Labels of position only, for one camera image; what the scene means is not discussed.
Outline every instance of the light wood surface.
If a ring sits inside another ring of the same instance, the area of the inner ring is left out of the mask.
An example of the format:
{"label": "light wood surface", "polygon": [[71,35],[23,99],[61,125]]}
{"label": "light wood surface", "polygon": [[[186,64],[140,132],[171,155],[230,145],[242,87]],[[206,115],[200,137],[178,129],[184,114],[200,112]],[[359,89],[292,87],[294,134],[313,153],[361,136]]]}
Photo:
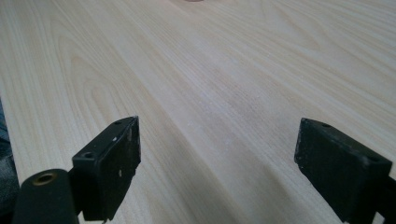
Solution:
{"label": "light wood surface", "polygon": [[394,0],[1,0],[0,75],[20,182],[140,117],[112,223],[340,223],[301,117],[396,161]]}

